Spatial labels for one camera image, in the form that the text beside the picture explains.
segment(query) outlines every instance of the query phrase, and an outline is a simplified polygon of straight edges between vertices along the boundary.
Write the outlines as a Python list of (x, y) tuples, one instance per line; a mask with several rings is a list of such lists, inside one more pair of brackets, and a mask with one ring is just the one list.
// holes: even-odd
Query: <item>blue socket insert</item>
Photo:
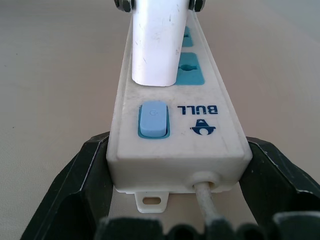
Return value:
[(192, 47), (194, 43), (190, 35), (190, 29), (186, 26), (183, 35), (182, 47)]
[(193, 52), (182, 52), (175, 85), (202, 85), (204, 83), (205, 79), (197, 55)]

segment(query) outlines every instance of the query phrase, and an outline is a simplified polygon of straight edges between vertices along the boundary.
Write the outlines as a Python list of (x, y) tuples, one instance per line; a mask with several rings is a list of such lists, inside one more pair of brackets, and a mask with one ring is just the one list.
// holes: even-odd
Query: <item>white cable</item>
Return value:
[(209, 183), (196, 183), (194, 190), (205, 222), (210, 223), (213, 219), (221, 218), (214, 205)]

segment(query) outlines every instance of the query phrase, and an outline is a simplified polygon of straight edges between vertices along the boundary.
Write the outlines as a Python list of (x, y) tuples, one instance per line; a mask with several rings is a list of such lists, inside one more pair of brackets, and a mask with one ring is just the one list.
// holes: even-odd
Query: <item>table surface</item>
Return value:
[[(215, 0), (198, 14), (247, 136), (274, 143), (320, 182), (320, 3)], [(111, 0), (0, 0), (0, 238), (18, 239), (55, 176), (110, 129), (130, 14)], [(254, 222), (237, 185), (214, 195)], [(140, 216), (115, 192), (110, 216)], [(203, 231), (194, 194), (153, 214)]]

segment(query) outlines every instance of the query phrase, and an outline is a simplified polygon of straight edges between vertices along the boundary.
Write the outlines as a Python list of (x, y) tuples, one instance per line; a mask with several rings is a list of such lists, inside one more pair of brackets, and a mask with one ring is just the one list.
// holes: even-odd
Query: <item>white power strip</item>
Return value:
[[(132, 80), (132, 24), (129, 28), (106, 158), (116, 189), (135, 194), (142, 213), (163, 212), (169, 193), (194, 193), (193, 185), (200, 182), (210, 182), (212, 192), (228, 191), (252, 158), (195, 13), (189, 11), (186, 25), (186, 37), (191, 37), (186, 41), (193, 46), (187, 44), (181, 51), (177, 81), (181, 85), (168, 87)], [(184, 53), (194, 53), (198, 65), (187, 64)], [(194, 85), (186, 84), (184, 79), (197, 78), (190, 77), (195, 73), (204, 83), (196, 79)], [(140, 132), (141, 106), (148, 101), (167, 106), (165, 137), (148, 138)], [(143, 203), (152, 197), (161, 202)]]

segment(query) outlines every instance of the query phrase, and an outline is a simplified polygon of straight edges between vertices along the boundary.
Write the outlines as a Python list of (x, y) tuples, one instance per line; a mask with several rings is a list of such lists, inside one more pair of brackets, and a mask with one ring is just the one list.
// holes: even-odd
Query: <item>metal nut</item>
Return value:
[(130, 13), (134, 6), (133, 0), (114, 0), (114, 3), (117, 9), (126, 13)]
[(205, 7), (206, 0), (190, 0), (189, 10), (200, 12)]

